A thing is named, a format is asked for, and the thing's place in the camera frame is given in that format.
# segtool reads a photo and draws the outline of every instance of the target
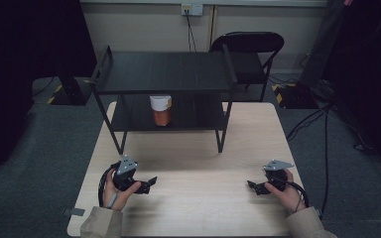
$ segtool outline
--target hand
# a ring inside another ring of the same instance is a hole
[[[287,174],[287,181],[292,182],[293,174],[289,170],[284,169],[284,171]],[[284,191],[280,191],[268,182],[265,182],[265,187],[280,200],[284,207],[292,212],[296,213],[306,208],[300,198],[299,192],[295,188],[287,185]]]
[[[139,189],[139,187],[141,186],[141,183],[139,181],[136,181],[128,189],[124,191],[121,191],[121,190],[118,191],[113,183],[114,172],[115,170],[112,169],[107,174],[106,187],[105,187],[104,196],[103,196],[103,205],[104,207],[107,207],[113,194],[117,192],[116,200],[114,201],[111,209],[121,211],[123,207],[126,205],[126,201],[128,201],[129,196],[131,196],[135,191]]]

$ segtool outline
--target black chair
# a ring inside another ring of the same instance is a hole
[[[237,84],[263,84],[260,101],[263,101],[265,88],[274,56],[284,45],[284,39],[272,32],[232,32],[217,38],[210,52],[221,52],[226,44],[237,76]],[[258,54],[270,54],[265,63],[261,63]]]

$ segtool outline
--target person's right hand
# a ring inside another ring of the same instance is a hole
[[[293,174],[287,169],[284,169],[284,171],[287,174],[287,181],[292,182]],[[280,191],[268,182],[265,182],[265,187],[280,200],[284,207],[290,211],[295,213],[306,208],[303,201],[300,200],[301,198],[299,192],[295,188],[286,185],[284,191]]]

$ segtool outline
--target white lid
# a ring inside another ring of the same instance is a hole
[[[170,95],[150,96],[151,108],[155,111],[165,111],[172,106],[172,97]]]

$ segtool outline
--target black metal shelf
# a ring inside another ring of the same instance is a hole
[[[119,154],[130,131],[214,130],[222,152],[235,84],[226,46],[224,53],[112,53],[107,47],[90,81]],[[230,95],[225,110],[222,93]],[[164,127],[154,123],[150,95],[155,94],[172,96],[172,121]],[[118,95],[111,121],[103,95]],[[114,132],[123,132],[120,146]]]
[[[148,94],[121,95],[112,119],[114,131],[223,130],[226,118],[219,94],[172,94],[172,121],[156,126]]]

